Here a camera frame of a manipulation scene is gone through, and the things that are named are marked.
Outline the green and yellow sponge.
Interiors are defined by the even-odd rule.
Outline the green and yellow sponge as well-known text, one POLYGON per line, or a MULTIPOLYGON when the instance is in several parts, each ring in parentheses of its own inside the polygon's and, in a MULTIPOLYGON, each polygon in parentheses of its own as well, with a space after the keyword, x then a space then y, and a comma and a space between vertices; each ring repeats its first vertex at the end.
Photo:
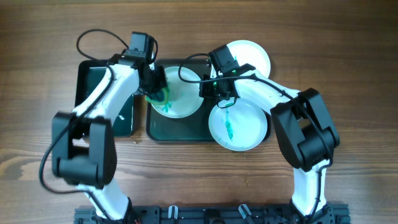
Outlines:
POLYGON ((165 105, 169 101, 169 88, 164 87, 156 93, 146 95, 145 100, 153 105, 165 105))

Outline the white plate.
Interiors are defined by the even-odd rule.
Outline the white plate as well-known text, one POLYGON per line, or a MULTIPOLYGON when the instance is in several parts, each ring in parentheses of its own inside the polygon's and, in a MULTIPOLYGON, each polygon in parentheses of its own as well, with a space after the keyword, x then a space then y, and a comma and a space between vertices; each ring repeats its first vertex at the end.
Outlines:
POLYGON ((271 73, 271 60, 266 51, 257 43, 250 40, 235 40, 225 44, 230 49, 233 57, 238 61, 239 68, 228 73, 216 72, 211 65, 210 78, 215 81, 234 80, 236 92, 239 97, 237 85, 244 81, 267 80, 271 73))
POLYGON ((184 118, 190 116, 202 105, 203 98, 199 96, 199 84, 181 81, 178 67, 165 68, 169 100, 165 104, 151 104, 161 115, 168 118, 184 118))
POLYGON ((210 112, 208 126, 213 139, 232 151, 248 151, 259 145, 268 131, 265 113, 248 100, 223 100, 210 112))

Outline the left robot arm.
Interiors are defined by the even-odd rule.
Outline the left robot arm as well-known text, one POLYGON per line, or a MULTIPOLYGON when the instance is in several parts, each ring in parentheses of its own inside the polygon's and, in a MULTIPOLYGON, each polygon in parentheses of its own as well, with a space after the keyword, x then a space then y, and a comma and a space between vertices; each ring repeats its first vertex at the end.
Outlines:
POLYGON ((92 202, 96 223, 139 223, 131 199, 114 179, 117 166, 113 124, 121 108, 135 93, 152 100, 167 100, 163 66, 145 57, 116 54, 107 62, 103 79, 91 95, 71 113, 58 112, 52 120, 54 176, 76 186, 92 202))

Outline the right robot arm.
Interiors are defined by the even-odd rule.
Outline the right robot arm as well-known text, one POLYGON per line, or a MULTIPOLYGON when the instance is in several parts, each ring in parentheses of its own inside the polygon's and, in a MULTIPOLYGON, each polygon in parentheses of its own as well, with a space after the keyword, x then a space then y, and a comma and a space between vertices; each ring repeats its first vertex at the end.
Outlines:
POLYGON ((214 98, 209 130, 232 151, 258 146, 272 124, 279 149, 294 169, 292 204, 306 220, 325 205, 325 174, 340 137, 320 93, 284 87, 257 70, 232 70, 199 82, 200 97, 214 98))

